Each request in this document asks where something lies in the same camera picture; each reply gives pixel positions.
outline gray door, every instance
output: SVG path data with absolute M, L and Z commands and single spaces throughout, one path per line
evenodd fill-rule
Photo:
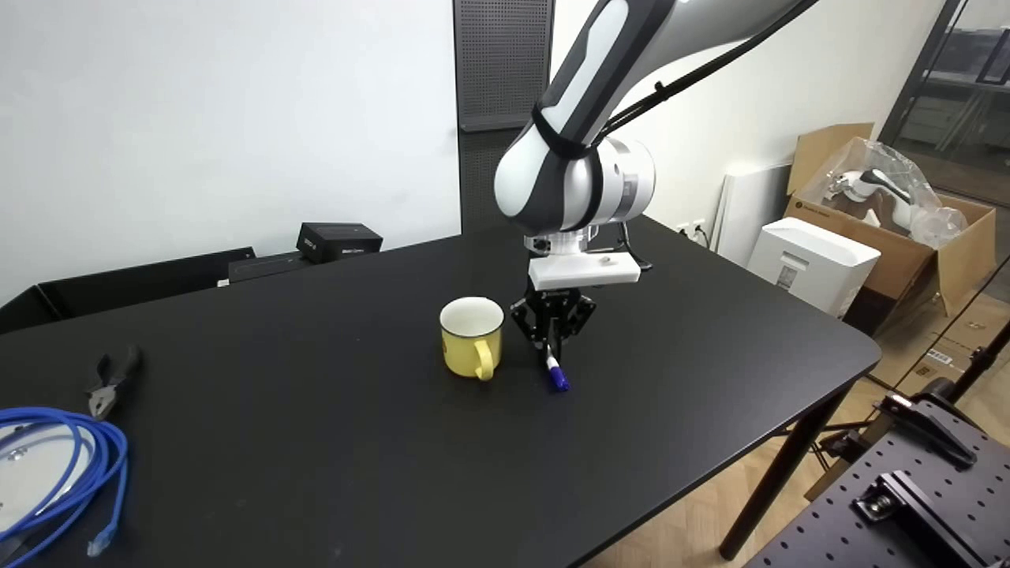
M 451 0 L 461 134 L 515 129 L 548 80 L 551 0 Z

